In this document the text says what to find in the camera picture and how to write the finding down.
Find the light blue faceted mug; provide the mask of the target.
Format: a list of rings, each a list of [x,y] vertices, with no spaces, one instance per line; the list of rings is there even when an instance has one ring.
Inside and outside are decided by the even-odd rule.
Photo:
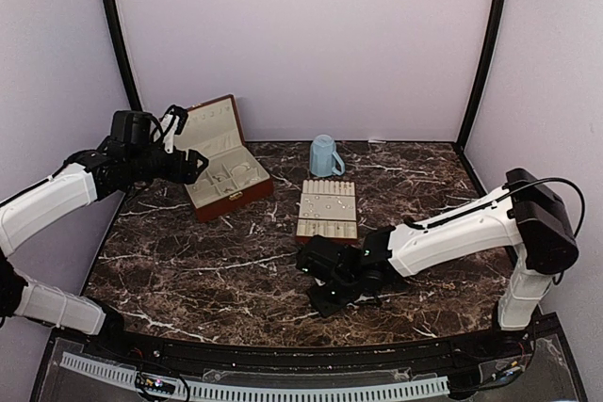
[[[310,147],[310,173],[318,178],[341,176],[345,173],[345,164],[336,150],[332,137],[319,135]]]

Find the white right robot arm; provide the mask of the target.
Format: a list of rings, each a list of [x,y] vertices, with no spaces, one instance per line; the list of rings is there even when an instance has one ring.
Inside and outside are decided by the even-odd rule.
[[[396,278],[511,247],[513,274],[496,304],[494,327],[481,337],[487,357],[503,357],[547,289],[579,257],[579,227],[571,225],[562,198],[549,188],[553,181],[512,169],[505,184],[487,195],[436,217],[376,230],[360,248],[313,236],[296,257],[296,268],[316,279],[308,291],[311,304],[327,317],[359,297],[377,297]]]

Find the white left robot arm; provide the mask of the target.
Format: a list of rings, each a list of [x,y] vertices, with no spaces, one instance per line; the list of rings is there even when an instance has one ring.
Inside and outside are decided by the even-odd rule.
[[[18,316],[59,329],[96,336],[113,361],[133,352],[132,338],[107,324],[109,309],[88,297],[37,281],[10,261],[24,243],[71,213],[140,182],[156,179],[190,185],[209,161],[176,148],[187,123],[183,107],[170,106],[161,118],[135,110],[114,113],[110,132],[95,149],[67,157],[52,174],[1,203],[1,318]]]

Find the red jewelry display tray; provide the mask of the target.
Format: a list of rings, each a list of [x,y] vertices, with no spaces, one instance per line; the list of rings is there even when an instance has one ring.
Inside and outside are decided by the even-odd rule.
[[[321,235],[338,243],[358,239],[356,187],[354,182],[304,180],[295,238],[306,243]]]

